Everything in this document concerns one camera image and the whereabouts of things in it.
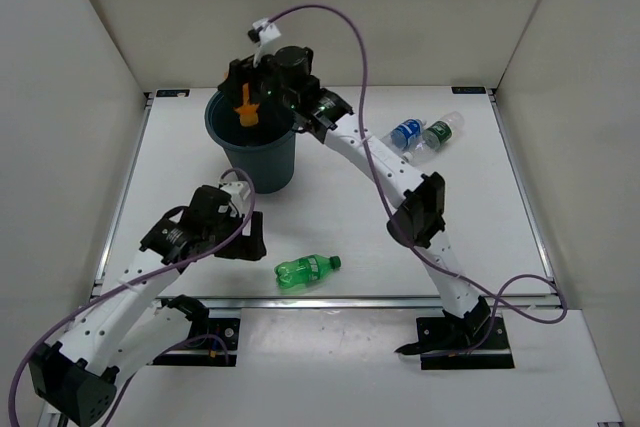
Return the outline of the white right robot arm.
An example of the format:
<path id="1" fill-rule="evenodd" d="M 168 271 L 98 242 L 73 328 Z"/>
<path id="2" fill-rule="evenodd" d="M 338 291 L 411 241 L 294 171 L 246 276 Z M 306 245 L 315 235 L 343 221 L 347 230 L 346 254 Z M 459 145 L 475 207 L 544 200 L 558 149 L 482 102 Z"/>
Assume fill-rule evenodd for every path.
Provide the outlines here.
<path id="1" fill-rule="evenodd" d="M 311 72 L 309 48 L 285 47 L 274 55 L 230 62 L 219 91 L 240 115 L 263 103 L 290 115 L 302 132 L 340 154 L 366 175 L 391 206 L 389 234 L 416 253 L 441 298 L 443 339 L 418 341 L 397 348 L 401 355 L 464 355 L 489 335 L 491 310 L 465 276 L 451 247 L 444 220 L 445 181 L 400 159 L 381 140 L 367 133 L 352 106 L 323 87 Z"/>

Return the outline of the orange juice bottle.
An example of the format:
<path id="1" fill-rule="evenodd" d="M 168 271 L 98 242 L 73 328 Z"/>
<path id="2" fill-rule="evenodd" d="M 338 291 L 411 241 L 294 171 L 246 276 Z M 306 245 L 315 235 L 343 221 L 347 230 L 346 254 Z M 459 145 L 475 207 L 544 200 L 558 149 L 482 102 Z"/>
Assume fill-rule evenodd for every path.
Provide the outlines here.
<path id="1" fill-rule="evenodd" d="M 242 87 L 242 103 L 234 111 L 239 116 L 240 125 L 244 128 L 255 127 L 259 123 L 258 109 L 260 105 L 251 101 L 250 86 L 245 83 Z"/>

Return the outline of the green plastic soda bottle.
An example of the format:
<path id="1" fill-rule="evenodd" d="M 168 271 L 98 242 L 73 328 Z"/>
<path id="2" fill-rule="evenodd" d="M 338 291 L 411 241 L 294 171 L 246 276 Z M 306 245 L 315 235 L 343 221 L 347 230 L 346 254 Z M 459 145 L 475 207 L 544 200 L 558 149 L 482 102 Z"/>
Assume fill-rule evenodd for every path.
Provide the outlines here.
<path id="1" fill-rule="evenodd" d="M 277 286 L 282 290 L 313 285 L 339 270 L 339 256 L 324 257 L 317 254 L 280 263 L 274 268 Z"/>

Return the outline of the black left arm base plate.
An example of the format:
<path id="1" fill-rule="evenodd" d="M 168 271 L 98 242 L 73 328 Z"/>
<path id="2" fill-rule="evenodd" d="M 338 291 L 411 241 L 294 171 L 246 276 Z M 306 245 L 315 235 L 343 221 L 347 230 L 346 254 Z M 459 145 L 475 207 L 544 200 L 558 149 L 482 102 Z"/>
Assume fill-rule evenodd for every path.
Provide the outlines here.
<path id="1" fill-rule="evenodd" d="M 154 366 L 235 367 L 241 327 L 239 310 L 210 310 L 205 325 L 192 327 L 186 344 L 157 357 Z"/>

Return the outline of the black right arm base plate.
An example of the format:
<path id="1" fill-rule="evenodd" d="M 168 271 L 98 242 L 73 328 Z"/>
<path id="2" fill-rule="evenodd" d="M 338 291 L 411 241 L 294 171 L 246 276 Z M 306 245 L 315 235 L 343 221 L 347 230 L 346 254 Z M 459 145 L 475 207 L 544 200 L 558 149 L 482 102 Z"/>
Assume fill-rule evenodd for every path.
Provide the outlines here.
<path id="1" fill-rule="evenodd" d="M 429 350 L 420 354 L 423 371 L 453 370 L 509 370 L 515 368 L 507 330 L 502 317 L 497 317 L 484 342 L 471 353 L 452 355 L 452 351 L 468 350 L 485 335 L 487 328 L 472 339 L 470 344 L 458 335 L 453 337 L 449 322 L 444 317 L 418 317 L 418 342 Z"/>

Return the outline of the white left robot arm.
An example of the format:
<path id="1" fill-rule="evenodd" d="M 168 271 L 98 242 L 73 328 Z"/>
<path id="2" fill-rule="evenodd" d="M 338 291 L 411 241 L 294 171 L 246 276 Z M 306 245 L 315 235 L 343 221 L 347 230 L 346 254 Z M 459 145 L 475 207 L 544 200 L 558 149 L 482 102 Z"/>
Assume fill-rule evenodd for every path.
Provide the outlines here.
<path id="1" fill-rule="evenodd" d="M 96 424 L 118 391 L 170 347 L 210 338 L 209 310 L 180 295 L 158 295 L 197 260 L 214 255 L 257 261 L 265 256 L 261 212 L 248 181 L 198 187 L 188 205 L 167 211 L 141 239 L 114 288 L 73 319 L 55 342 L 29 358 L 35 393 L 78 426 Z"/>

